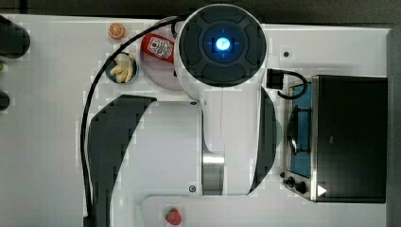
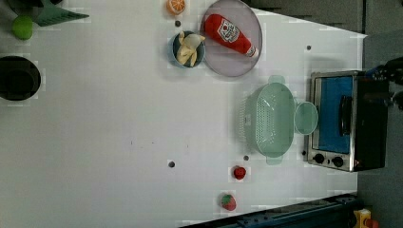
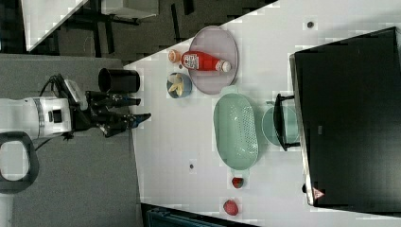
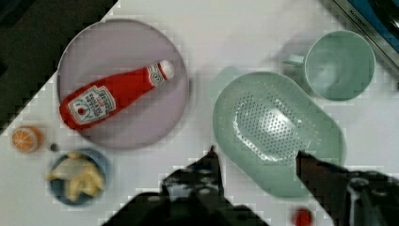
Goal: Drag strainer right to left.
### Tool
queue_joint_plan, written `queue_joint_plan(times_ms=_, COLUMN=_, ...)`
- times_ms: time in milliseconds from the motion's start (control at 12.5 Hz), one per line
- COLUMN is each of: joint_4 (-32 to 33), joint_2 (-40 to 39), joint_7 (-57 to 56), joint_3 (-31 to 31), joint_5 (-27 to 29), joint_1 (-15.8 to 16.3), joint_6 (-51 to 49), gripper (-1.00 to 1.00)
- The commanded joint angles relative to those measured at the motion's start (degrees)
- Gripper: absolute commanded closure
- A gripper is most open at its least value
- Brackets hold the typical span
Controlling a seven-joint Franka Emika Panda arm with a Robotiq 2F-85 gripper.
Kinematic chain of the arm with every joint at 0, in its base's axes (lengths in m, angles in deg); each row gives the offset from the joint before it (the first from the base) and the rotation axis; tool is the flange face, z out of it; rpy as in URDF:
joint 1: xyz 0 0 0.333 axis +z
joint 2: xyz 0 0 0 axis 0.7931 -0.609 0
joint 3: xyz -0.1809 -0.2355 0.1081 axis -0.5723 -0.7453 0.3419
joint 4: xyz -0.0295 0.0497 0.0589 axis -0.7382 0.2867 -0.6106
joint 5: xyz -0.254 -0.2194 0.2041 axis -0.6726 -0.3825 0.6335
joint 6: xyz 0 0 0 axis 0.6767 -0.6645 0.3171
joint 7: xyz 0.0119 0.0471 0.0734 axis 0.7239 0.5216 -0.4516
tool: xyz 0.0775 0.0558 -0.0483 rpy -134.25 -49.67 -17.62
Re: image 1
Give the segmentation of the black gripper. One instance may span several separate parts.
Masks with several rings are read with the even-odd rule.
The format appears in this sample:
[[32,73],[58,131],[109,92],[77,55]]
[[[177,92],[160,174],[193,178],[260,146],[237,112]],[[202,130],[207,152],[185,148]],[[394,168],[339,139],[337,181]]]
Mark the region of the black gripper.
[[278,69],[269,69],[267,71],[266,85],[270,89],[282,89],[284,86],[284,72]]

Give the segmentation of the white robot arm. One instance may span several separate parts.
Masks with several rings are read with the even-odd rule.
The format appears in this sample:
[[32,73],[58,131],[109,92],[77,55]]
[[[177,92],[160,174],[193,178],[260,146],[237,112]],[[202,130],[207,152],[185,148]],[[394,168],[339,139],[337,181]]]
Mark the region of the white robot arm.
[[200,147],[129,148],[140,120],[160,102],[122,95],[91,121],[88,151],[95,183],[92,227],[144,227],[151,196],[247,196],[265,179],[276,153],[276,117],[263,87],[268,41],[245,9],[215,4],[190,14],[174,50],[183,90],[201,109]]

